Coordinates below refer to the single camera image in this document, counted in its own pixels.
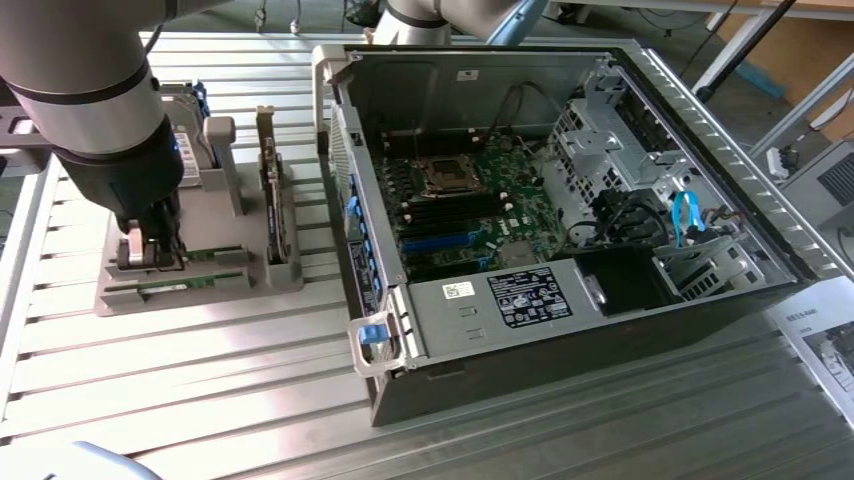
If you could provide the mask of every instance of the barcode sticker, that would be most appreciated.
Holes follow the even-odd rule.
[[[448,283],[441,285],[444,291],[444,298],[450,300],[452,298],[468,297],[474,294],[474,287],[470,282]]]
[[[196,154],[192,151],[192,145],[189,143],[189,135],[174,132],[174,141],[177,142],[177,151],[181,154],[181,161],[184,162],[184,178],[197,178],[198,166],[196,164]]]
[[[458,70],[456,72],[457,82],[473,82],[480,76],[480,70]]]

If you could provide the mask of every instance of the power supply label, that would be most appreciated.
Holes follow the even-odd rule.
[[[524,327],[572,315],[551,268],[488,277],[504,325]]]

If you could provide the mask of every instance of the blue latch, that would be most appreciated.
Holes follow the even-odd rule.
[[[675,198],[672,199],[672,229],[676,235],[676,247],[681,246],[681,202],[687,201],[688,203],[688,226],[695,226],[696,229],[701,232],[705,230],[705,225],[703,224],[703,217],[699,211],[699,203],[696,201],[696,194],[689,190],[684,192],[676,193]]]
[[[388,329],[385,325],[364,325],[358,328],[358,343],[366,345],[388,340]]]

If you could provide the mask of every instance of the blue ram slot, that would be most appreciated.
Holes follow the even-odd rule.
[[[441,250],[450,247],[466,247],[472,244],[474,237],[466,233],[460,235],[448,235],[445,237],[433,237],[422,240],[404,240],[400,245],[402,253],[428,252],[430,250]]]

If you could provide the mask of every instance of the handle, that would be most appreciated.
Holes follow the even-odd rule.
[[[368,363],[361,355],[361,342],[358,342],[358,329],[368,325],[385,325],[385,317],[388,312],[377,312],[368,317],[356,318],[346,325],[346,336],[349,337],[349,351],[352,352],[352,365],[356,369],[356,373],[364,378],[381,375],[388,370],[400,368],[405,362],[402,354],[397,354],[397,358],[385,360],[382,362]]]

